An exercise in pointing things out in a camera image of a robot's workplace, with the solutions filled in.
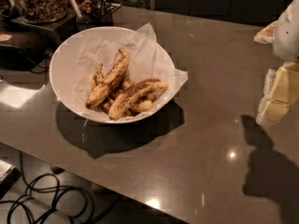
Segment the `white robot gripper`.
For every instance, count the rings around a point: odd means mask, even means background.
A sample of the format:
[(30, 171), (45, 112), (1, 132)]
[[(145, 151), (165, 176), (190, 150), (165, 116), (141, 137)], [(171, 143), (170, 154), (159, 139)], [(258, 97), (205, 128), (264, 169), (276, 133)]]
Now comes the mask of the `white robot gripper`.
[(265, 76), (256, 122), (271, 126), (279, 123), (299, 100), (299, 0), (292, 0), (278, 21), (264, 27), (253, 40), (273, 43), (274, 54), (286, 61), (278, 70), (269, 69)]

